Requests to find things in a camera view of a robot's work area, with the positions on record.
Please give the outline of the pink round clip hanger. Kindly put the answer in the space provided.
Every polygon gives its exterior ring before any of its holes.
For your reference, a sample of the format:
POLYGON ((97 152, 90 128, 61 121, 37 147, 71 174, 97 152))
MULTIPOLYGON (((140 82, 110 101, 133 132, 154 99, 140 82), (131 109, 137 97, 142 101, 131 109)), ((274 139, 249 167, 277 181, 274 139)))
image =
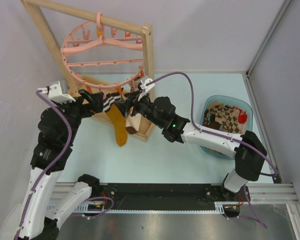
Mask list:
POLYGON ((137 78, 148 70, 147 41, 142 27, 115 19, 109 23, 100 11, 92 21, 75 27, 60 48, 65 69, 73 77, 77 89, 111 89, 128 85, 135 87, 137 78), (127 69, 132 74, 116 83, 96 80, 90 74, 127 69))

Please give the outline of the mustard yellow sock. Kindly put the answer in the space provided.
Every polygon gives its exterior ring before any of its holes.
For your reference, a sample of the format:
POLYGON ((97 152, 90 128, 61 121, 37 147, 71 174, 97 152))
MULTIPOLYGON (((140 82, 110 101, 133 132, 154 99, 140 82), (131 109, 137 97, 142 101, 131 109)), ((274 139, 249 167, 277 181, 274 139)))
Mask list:
POLYGON ((128 139, 128 133, 126 130, 126 118, 123 117, 120 110, 114 104, 111 105, 106 112, 107 117, 111 121, 114 127, 115 141, 119 147, 126 144, 128 139))

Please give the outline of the mustard striped cuff sock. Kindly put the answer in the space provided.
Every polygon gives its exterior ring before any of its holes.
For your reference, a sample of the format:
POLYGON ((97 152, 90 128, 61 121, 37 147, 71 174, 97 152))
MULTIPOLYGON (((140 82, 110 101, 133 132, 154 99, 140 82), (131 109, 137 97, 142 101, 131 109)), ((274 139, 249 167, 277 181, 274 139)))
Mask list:
POLYGON ((122 95, 118 92, 108 93, 103 100, 103 112, 108 112, 111 108, 111 105, 116 101, 120 101, 121 99, 122 95))

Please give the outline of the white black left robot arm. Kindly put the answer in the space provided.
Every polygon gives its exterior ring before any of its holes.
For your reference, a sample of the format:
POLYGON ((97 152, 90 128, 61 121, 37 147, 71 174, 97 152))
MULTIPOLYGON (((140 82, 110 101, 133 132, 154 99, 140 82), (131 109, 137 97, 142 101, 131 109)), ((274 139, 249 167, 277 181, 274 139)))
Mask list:
POLYGON ((100 180, 81 175, 61 201, 48 210, 53 189, 65 169, 72 146, 84 118, 103 111, 103 93, 79 90, 72 97, 62 90, 38 89, 36 95, 48 104, 38 123, 38 142, 30 161, 30 179, 22 203, 16 240, 55 240, 74 210, 85 201, 108 201, 100 180))

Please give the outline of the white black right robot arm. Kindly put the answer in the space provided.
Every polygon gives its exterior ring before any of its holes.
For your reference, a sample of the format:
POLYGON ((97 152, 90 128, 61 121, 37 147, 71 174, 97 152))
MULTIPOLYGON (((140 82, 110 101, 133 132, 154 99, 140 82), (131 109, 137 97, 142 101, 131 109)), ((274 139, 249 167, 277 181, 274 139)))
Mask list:
POLYGON ((150 100, 147 94, 136 91, 114 104, 124 117, 140 114, 149 120, 171 143, 203 146, 232 158, 234 169, 226 175, 220 188, 221 196, 227 201, 232 201, 243 185, 256 182, 262 174, 267 152, 252 131, 229 133, 192 123, 176 114, 176 107, 167 96, 150 100))

